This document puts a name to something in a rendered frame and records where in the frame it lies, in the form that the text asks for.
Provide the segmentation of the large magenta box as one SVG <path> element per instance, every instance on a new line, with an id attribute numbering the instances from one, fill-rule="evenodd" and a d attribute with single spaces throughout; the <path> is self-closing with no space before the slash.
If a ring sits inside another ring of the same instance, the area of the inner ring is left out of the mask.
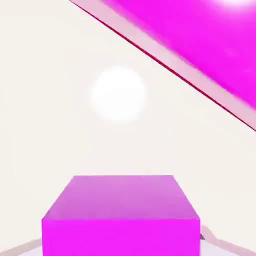
<path id="1" fill-rule="evenodd" d="M 70 0 L 256 131 L 256 0 Z"/>

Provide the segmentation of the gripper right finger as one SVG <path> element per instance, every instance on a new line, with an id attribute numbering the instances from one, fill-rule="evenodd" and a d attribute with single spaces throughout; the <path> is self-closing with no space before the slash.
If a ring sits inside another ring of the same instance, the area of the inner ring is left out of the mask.
<path id="1" fill-rule="evenodd" d="M 200 227 L 200 256 L 256 256 L 244 247 L 218 239 L 205 225 Z"/>

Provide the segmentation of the small magenta cube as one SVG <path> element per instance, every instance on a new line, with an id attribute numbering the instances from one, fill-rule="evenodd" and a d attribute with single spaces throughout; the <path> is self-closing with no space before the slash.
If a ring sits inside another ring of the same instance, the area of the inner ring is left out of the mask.
<path id="1" fill-rule="evenodd" d="M 41 230 L 43 256 L 200 256 L 200 218 L 172 175 L 74 176 Z"/>

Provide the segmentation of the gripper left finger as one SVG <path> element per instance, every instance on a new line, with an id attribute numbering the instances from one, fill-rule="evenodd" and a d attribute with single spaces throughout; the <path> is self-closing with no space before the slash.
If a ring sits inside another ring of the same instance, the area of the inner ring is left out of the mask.
<path id="1" fill-rule="evenodd" d="M 38 238 L 24 244 L 20 244 L 11 249 L 0 252 L 0 256 L 19 256 L 23 253 L 29 252 L 42 245 L 42 238 Z"/>

